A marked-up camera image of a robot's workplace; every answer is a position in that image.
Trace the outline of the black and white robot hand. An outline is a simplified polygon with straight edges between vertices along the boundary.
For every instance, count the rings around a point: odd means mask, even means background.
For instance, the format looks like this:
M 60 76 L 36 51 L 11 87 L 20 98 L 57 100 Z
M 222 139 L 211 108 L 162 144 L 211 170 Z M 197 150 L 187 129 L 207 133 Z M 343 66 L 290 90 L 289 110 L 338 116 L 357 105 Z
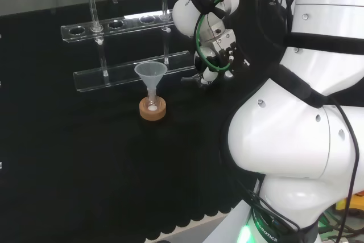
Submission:
M 202 66 L 202 85 L 210 85 L 220 78 L 231 80 L 251 67 L 232 29 L 204 31 L 196 36 L 196 40 L 196 58 Z

